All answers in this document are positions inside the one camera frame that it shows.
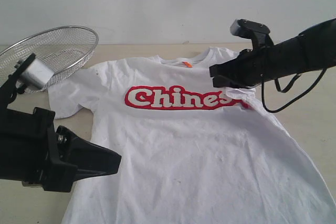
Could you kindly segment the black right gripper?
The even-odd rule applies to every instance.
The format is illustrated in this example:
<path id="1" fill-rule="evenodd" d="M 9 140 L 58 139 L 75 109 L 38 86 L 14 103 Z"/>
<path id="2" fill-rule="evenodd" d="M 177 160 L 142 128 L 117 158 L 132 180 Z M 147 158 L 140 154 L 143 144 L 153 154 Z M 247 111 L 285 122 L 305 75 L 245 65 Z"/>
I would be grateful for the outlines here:
<path id="1" fill-rule="evenodd" d="M 244 49 L 237 58 L 210 66 L 209 74 L 215 88 L 253 88 L 276 78 L 275 65 L 270 48 Z"/>

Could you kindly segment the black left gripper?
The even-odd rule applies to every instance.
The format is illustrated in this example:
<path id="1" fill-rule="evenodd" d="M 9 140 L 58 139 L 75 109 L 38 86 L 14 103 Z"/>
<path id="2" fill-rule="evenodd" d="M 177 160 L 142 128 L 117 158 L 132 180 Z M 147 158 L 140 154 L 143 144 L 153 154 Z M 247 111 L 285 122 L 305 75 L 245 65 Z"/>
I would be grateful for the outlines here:
<path id="1" fill-rule="evenodd" d="M 118 173 L 121 155 L 65 126 L 55 132 L 54 117 L 42 108 L 1 113 L 1 179 L 68 193 L 74 182 Z"/>

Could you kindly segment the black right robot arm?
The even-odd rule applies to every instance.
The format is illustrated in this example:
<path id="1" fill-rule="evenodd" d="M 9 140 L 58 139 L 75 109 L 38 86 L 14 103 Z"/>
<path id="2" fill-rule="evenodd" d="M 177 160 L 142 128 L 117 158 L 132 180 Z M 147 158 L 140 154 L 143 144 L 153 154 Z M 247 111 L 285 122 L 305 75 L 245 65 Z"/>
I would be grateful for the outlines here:
<path id="1" fill-rule="evenodd" d="M 335 66 L 335 19 L 278 44 L 271 40 L 266 25 L 250 20 L 235 20 L 230 32 L 250 39 L 253 47 L 242 50 L 232 60 L 210 66 L 216 88 L 251 89 L 262 82 Z"/>

